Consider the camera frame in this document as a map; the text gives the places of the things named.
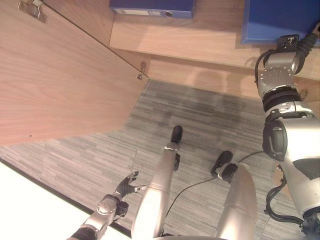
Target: metal bracket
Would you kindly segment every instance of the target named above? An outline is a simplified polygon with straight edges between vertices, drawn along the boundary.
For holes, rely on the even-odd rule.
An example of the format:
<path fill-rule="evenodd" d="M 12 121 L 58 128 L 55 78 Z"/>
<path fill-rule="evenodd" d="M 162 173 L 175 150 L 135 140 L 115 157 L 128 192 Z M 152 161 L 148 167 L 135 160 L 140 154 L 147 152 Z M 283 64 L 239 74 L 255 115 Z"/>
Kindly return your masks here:
<path fill-rule="evenodd" d="M 140 73 L 138 74 L 138 76 L 136 76 L 137 79 L 142 80 L 142 78 L 145 75 L 145 70 L 146 70 L 147 64 L 145 61 L 142 61 L 140 64 Z"/>
<path fill-rule="evenodd" d="M 301 96 L 301 99 L 302 101 L 304 101 L 306 99 L 306 97 L 308 96 L 308 89 L 304 88 L 304 89 L 301 89 L 300 91 L 300 96 Z"/>
<path fill-rule="evenodd" d="M 42 13 L 41 4 L 43 3 L 42 0 L 29 0 L 28 2 L 19 1 L 18 9 L 33 16 L 40 22 L 45 23 L 47 16 Z"/>

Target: gray carpet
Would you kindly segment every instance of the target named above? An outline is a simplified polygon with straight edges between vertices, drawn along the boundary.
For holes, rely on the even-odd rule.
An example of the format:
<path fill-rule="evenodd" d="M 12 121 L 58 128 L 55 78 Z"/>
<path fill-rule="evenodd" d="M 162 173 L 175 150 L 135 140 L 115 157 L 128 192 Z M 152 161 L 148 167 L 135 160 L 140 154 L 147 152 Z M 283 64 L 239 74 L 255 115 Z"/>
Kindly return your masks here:
<path fill-rule="evenodd" d="M 136 185 L 147 184 L 175 125 L 183 126 L 180 166 L 173 174 L 170 202 L 185 187 L 211 178 L 222 151 L 233 160 L 260 151 L 264 112 L 257 100 L 151 80 L 125 129 L 0 147 L 0 157 L 74 200 L 94 209 L 132 170 Z M 276 163 L 264 153 L 245 160 L 256 187 L 258 223 L 255 240 L 298 240 L 291 223 L 264 214 L 267 192 L 274 187 Z M 206 182 L 186 190 L 169 213 L 164 230 L 174 235 L 214 236 L 228 184 Z M 118 223 L 130 228 L 142 194 L 125 200 L 129 211 Z M 271 203 L 280 214 L 297 215 L 292 201 L 280 193 Z"/>

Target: wooden cabinet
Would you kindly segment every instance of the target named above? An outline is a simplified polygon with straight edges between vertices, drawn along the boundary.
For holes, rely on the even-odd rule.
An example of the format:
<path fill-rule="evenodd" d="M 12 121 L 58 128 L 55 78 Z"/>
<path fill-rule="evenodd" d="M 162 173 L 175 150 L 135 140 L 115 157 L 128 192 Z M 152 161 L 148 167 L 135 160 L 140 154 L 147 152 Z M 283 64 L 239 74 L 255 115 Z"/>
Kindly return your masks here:
<path fill-rule="evenodd" d="M 48 6 L 46 23 L 17 6 L 0 1 L 0 144 L 121 129 L 147 80 Z"/>
<path fill-rule="evenodd" d="M 146 54 L 110 47 L 114 13 L 109 8 L 109 0 L 44 0 L 44 3 L 136 69 L 141 69 L 141 62 L 149 66 L 149 56 Z"/>
<path fill-rule="evenodd" d="M 259 98 L 252 67 L 261 48 L 239 43 L 242 0 L 199 0 L 194 19 L 114 16 L 108 0 L 44 0 L 46 23 L 18 2 L 0 1 L 1 145 L 122 128 L 147 82 L 137 79 L 141 62 L 153 79 Z M 295 78 L 315 107 L 319 53 Z"/>

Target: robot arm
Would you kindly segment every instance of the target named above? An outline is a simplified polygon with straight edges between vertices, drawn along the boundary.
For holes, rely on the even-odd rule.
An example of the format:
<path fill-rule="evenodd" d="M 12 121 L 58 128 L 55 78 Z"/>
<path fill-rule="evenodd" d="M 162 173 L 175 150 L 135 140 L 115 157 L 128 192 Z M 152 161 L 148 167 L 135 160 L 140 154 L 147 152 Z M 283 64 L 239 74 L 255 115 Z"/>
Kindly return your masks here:
<path fill-rule="evenodd" d="M 320 23 L 301 41 L 299 35 L 279 38 L 277 49 L 264 53 L 255 70 L 265 111 L 262 147 L 280 162 L 293 203 L 304 219 L 295 223 L 307 235 L 320 234 L 320 121 L 302 101 L 293 76 L 302 69 L 319 35 Z M 264 70 L 258 75 L 262 59 Z"/>
<path fill-rule="evenodd" d="M 138 171 L 131 173 L 117 186 L 112 195 L 107 194 L 104 196 L 96 206 L 94 213 L 68 240 L 100 240 L 116 216 L 124 217 L 127 214 L 129 205 L 122 201 L 123 197 L 127 194 L 141 192 L 147 188 L 145 185 L 130 185 L 138 174 Z"/>

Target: blue binder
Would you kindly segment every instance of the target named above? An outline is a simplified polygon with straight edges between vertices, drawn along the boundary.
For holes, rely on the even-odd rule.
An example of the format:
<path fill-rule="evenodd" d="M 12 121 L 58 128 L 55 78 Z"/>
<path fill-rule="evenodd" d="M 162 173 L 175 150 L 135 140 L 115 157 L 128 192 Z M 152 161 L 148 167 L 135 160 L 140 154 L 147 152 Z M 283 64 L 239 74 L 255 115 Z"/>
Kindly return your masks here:
<path fill-rule="evenodd" d="M 291 34 L 302 39 L 318 22 L 320 0 L 245 0 L 241 40 L 243 44 L 273 44 Z"/>
<path fill-rule="evenodd" d="M 110 0 L 116 14 L 190 19 L 196 0 Z"/>

